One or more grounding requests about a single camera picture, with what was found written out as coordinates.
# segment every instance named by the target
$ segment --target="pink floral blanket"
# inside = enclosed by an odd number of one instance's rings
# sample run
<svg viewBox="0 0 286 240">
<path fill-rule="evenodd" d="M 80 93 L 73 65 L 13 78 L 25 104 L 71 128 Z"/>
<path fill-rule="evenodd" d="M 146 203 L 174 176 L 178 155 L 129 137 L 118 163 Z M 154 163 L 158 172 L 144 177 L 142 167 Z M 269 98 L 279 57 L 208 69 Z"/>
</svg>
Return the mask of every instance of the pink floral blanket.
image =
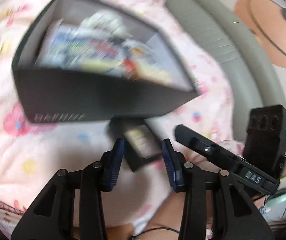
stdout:
<svg viewBox="0 0 286 240">
<path fill-rule="evenodd" d="M 0 201 L 22 212 L 58 169 L 83 169 L 113 145 L 106 132 L 107 121 L 38 126 L 28 123 L 24 116 L 11 61 L 25 31 L 50 1 L 0 0 Z M 232 141 L 233 97 L 229 82 L 219 64 L 168 12 L 164 0 L 104 1 L 126 7 L 157 24 L 200 85 L 201 96 L 170 114 L 149 120 L 159 135 L 170 138 L 177 151 L 208 170 L 217 168 L 174 141 L 173 128 L 177 124 L 216 142 L 224 141 L 224 147 L 240 154 L 243 145 Z M 163 161 L 137 173 L 132 173 L 124 161 L 115 189 L 102 194 L 106 225 L 148 219 L 170 191 Z"/>
</svg>

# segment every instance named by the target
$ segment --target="black cable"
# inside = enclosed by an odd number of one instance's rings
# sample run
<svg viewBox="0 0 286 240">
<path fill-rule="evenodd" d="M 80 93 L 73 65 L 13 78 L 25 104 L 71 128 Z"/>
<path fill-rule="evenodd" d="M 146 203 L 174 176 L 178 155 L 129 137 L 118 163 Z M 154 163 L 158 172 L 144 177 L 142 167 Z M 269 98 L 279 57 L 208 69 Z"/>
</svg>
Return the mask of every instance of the black cable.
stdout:
<svg viewBox="0 0 286 240">
<path fill-rule="evenodd" d="M 128 238 L 128 240 L 136 239 L 138 236 L 141 236 L 142 234 L 145 234 L 145 233 L 147 233 L 147 232 L 154 231 L 154 230 L 169 230 L 169 231 L 175 232 L 175 233 L 177 233 L 177 234 L 180 233 L 178 230 L 175 230 L 175 229 L 173 229 L 173 228 L 165 228 L 165 227 L 151 228 L 151 229 L 148 229 L 148 230 L 143 231 L 142 233 L 138 234 L 137 236 L 130 236 L 130 237 Z"/>
</svg>

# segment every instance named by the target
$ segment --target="small black box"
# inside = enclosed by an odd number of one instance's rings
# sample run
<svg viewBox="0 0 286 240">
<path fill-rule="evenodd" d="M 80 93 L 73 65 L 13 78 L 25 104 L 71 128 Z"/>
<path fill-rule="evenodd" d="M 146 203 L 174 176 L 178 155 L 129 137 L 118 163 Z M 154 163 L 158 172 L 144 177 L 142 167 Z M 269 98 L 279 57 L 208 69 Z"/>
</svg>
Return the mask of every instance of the small black box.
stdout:
<svg viewBox="0 0 286 240">
<path fill-rule="evenodd" d="M 121 15 L 133 39 L 162 54 L 161 64 L 175 78 L 175 86 L 35 65 L 52 22 L 63 19 L 64 23 L 78 26 L 100 9 Z M 198 96 L 179 57 L 155 27 L 98 0 L 52 0 L 19 44 L 12 71 L 20 101 L 32 123 L 148 118 L 167 114 Z"/>
<path fill-rule="evenodd" d="M 272 177 L 280 177 L 286 162 L 286 109 L 282 105 L 255 108 L 250 113 L 243 157 Z"/>
</svg>

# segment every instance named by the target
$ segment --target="open box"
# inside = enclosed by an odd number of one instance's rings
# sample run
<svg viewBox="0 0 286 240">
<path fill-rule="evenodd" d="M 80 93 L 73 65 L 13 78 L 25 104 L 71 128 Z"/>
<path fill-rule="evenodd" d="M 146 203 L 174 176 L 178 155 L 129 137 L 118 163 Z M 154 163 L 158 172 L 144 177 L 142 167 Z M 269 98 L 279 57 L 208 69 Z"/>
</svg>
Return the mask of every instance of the open box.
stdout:
<svg viewBox="0 0 286 240">
<path fill-rule="evenodd" d="M 171 75 L 171 85 L 35 64 L 51 23 L 63 19 L 79 26 L 102 9 L 120 15 L 132 38 L 152 48 Z M 12 70 L 25 114 L 37 123 L 160 116 L 198 96 L 179 57 L 155 27 L 99 0 L 52 0 L 23 37 Z"/>
</svg>

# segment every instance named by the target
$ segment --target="gray cushion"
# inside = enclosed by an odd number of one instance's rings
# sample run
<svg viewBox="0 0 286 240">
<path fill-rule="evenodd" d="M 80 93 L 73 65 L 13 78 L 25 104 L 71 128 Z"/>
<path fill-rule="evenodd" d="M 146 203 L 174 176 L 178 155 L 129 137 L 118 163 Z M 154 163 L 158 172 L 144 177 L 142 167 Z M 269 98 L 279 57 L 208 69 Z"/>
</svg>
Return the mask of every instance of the gray cushion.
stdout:
<svg viewBox="0 0 286 240">
<path fill-rule="evenodd" d="M 251 109 L 286 101 L 272 65 L 252 33 L 218 0 L 166 0 L 169 11 L 226 73 L 234 96 L 233 130 L 246 138 Z"/>
</svg>

